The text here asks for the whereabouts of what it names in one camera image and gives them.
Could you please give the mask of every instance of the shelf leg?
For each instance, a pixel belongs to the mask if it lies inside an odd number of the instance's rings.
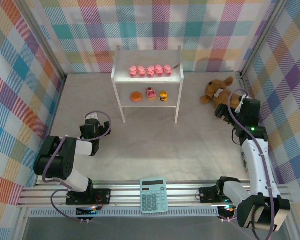
[[[178,96],[178,102],[176,104],[176,109],[175,109],[175,117],[174,117],[174,123],[177,124],[178,122],[178,116],[179,116],[179,107],[180,107],[180,100],[181,100],[181,93],[182,93],[182,87],[184,83],[181,81],[180,87],[179,87],[179,96]]]
[[[117,90],[117,86],[116,86],[115,83],[113,83],[113,89],[114,89],[114,92],[115,92],[116,100],[117,100],[119,108],[120,108],[120,113],[121,113],[122,121],[125,124],[126,123],[126,118],[125,118],[125,115],[124,115],[124,111],[123,111],[123,109],[121,107],[121,101],[120,101],[118,90]]]

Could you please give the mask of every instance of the pig figurine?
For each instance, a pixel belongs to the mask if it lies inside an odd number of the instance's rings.
[[[144,77],[146,75],[146,69],[144,68],[144,66],[141,65],[138,66],[138,74],[141,77]]]
[[[157,64],[155,66],[155,73],[161,76],[164,73],[164,68],[161,65]]]
[[[172,74],[172,68],[170,65],[166,64],[163,67],[164,73],[167,75],[171,75]]]
[[[147,68],[148,70],[148,76],[152,77],[153,75],[155,75],[155,66],[151,65]]]
[[[135,75],[137,75],[137,66],[136,65],[132,65],[130,68],[130,76],[134,77]]]

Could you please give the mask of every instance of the plaid wall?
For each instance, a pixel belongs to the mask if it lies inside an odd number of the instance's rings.
[[[181,45],[186,72],[238,71],[276,0],[27,2],[65,72],[109,73],[117,45],[125,50]]]
[[[0,240],[8,239],[61,80],[12,0],[0,0]]]
[[[262,103],[275,172],[300,219],[300,0],[288,2],[247,77]]]

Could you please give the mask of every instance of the pink figurine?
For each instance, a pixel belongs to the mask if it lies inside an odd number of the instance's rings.
[[[164,73],[167,74],[167,75],[172,74],[172,68],[168,64],[164,65],[163,70],[164,70]]]
[[[144,68],[144,66],[141,65],[138,66],[138,74],[141,77],[144,77],[146,75],[146,69]]]
[[[148,99],[155,99],[157,94],[152,87],[148,87],[145,91],[145,95]]]
[[[161,76],[164,73],[164,68],[161,65],[157,64],[155,66],[155,73]]]
[[[137,75],[137,66],[136,65],[132,65],[130,68],[130,76],[134,77],[135,75]]]
[[[155,75],[155,66],[151,65],[147,68],[148,70],[148,76],[152,77],[153,75]]]

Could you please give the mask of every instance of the teddy bear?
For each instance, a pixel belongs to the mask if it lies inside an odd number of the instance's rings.
[[[219,104],[228,104],[228,98],[231,91],[227,89],[232,85],[234,78],[228,77],[226,80],[212,80],[205,87],[205,95],[200,98],[203,104],[208,104],[213,100],[214,107],[217,108]],[[239,96],[234,94],[231,99],[231,108],[236,109],[240,104]]]

